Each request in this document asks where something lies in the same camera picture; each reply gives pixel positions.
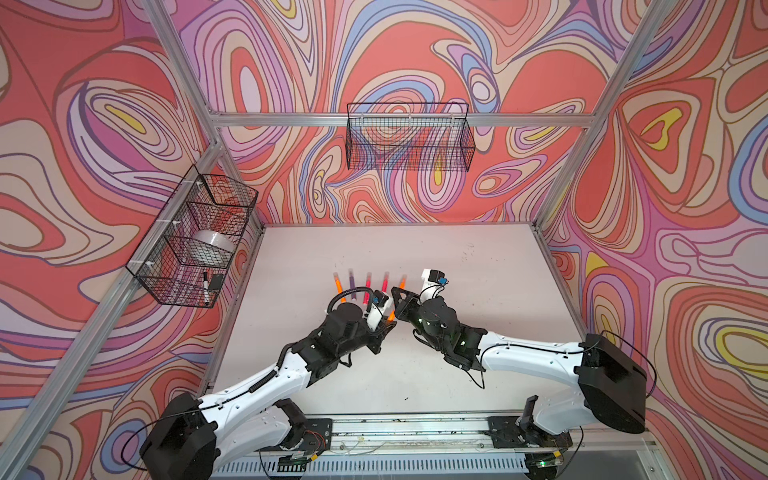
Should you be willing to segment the orange highlighter top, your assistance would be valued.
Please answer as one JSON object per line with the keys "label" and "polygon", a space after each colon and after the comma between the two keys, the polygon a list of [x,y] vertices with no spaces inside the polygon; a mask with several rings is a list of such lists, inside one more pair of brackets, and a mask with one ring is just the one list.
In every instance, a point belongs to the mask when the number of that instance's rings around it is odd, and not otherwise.
{"label": "orange highlighter top", "polygon": [[337,294],[342,294],[345,290],[343,288],[338,272],[333,273],[333,278],[334,278]]}

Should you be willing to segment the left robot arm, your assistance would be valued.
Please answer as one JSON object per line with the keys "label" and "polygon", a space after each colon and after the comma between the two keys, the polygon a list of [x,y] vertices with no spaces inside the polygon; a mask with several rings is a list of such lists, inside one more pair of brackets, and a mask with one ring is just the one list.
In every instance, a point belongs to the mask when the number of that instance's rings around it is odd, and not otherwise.
{"label": "left robot arm", "polygon": [[139,449],[152,479],[208,479],[214,471],[262,449],[322,450],[318,433],[292,401],[360,348],[377,354],[394,323],[377,307],[331,306],[306,337],[283,347],[275,364],[219,392],[174,398]]}

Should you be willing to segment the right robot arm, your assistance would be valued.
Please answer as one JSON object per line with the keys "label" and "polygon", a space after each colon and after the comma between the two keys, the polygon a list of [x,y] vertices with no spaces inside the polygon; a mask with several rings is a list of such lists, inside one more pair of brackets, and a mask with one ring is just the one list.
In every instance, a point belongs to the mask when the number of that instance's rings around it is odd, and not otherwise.
{"label": "right robot arm", "polygon": [[561,391],[526,400],[514,444],[542,446],[576,427],[600,423],[627,434],[646,429],[646,371],[605,336],[546,343],[504,336],[460,322],[441,296],[393,288],[394,315],[418,341],[468,374],[514,372],[553,381]]}

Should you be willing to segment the black marker in basket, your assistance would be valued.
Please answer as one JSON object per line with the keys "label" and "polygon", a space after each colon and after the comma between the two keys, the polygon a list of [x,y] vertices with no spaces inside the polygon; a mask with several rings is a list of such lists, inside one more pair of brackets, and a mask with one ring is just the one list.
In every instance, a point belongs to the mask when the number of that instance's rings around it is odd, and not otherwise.
{"label": "black marker in basket", "polygon": [[209,291],[209,278],[208,278],[208,272],[203,271],[202,274],[202,295],[203,295],[203,304],[204,306],[208,307],[211,304],[210,299],[210,291]]}

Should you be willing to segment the white tape roll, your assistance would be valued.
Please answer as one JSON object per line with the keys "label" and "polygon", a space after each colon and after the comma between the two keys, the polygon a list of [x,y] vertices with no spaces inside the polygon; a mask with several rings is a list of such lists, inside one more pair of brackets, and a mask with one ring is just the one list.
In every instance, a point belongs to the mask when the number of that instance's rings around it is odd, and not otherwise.
{"label": "white tape roll", "polygon": [[235,243],[225,234],[214,230],[199,230],[192,238],[207,246],[214,253],[230,255],[235,251]]}

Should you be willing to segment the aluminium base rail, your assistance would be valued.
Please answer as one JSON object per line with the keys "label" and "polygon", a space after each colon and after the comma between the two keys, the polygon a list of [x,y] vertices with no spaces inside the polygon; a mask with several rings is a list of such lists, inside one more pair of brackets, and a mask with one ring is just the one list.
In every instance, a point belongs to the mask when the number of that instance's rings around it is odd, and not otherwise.
{"label": "aluminium base rail", "polygon": [[601,424],[573,427],[567,434],[542,434],[526,440],[518,426],[520,411],[394,414],[307,414],[291,421],[284,409],[269,407],[225,433],[215,430],[219,465],[258,451],[324,455],[469,453],[488,450],[564,453],[574,450],[589,430],[619,441],[621,448],[646,438]]}

